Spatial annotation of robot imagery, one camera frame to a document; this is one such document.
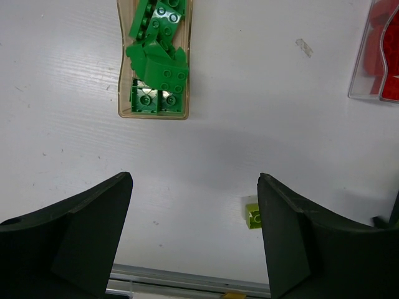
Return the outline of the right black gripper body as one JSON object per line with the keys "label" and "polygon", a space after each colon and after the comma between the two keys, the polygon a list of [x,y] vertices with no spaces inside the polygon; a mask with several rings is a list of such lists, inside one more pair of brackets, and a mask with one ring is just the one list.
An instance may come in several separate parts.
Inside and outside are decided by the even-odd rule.
{"label": "right black gripper body", "polygon": [[399,194],[397,194],[397,198],[393,205],[393,209],[388,221],[380,216],[375,216],[372,218],[373,226],[378,229],[390,229],[390,228],[398,228],[398,218],[399,218]]}

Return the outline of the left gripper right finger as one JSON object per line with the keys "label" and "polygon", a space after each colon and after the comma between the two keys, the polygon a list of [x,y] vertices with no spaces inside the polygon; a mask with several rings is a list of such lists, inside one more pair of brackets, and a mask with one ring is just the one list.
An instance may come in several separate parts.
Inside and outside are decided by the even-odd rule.
{"label": "left gripper right finger", "polygon": [[257,184],[272,298],[397,298],[398,207],[365,225],[269,174]]}

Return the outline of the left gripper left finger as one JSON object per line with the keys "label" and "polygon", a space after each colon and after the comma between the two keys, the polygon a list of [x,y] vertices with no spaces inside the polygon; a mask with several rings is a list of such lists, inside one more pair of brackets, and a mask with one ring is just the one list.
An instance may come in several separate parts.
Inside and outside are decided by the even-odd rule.
{"label": "left gripper left finger", "polygon": [[1,223],[1,298],[103,298],[133,189],[130,173]]}

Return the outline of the green brick stack end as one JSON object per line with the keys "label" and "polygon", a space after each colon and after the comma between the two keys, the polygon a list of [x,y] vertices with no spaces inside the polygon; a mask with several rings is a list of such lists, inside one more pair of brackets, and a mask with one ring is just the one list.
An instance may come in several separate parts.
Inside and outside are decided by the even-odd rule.
{"label": "green brick stack end", "polygon": [[133,78],[130,88],[130,111],[142,115],[158,113],[158,91],[147,86],[142,80]]}

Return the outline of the small green cube brick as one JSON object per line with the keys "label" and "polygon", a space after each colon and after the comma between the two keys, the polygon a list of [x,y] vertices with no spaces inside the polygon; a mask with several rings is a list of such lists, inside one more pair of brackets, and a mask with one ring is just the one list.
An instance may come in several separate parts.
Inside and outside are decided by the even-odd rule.
{"label": "small green cube brick", "polygon": [[182,114],[183,95],[168,91],[158,91],[159,111],[167,114]]}

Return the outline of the green slope brick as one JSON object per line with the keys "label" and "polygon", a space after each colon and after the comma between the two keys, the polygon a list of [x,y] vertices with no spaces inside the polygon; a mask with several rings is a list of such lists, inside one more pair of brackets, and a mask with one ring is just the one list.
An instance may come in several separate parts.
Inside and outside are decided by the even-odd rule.
{"label": "green slope brick", "polygon": [[157,56],[147,57],[143,81],[152,89],[183,93],[189,74],[186,62]]}

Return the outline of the long green brick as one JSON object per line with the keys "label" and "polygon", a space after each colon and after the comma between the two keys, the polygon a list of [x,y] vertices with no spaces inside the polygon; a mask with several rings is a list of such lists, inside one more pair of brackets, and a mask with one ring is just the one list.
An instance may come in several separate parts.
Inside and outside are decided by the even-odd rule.
{"label": "long green brick", "polygon": [[129,36],[133,40],[142,40],[152,18],[157,0],[140,0],[135,10]]}

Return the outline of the dark green 2x4 brick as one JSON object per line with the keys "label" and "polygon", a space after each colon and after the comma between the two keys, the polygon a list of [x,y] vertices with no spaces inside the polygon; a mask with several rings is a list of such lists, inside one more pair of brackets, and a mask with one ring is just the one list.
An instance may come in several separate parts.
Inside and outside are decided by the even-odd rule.
{"label": "dark green 2x4 brick", "polygon": [[185,9],[186,1],[158,1],[145,36],[158,34],[162,39],[171,42],[180,21],[185,17]]}

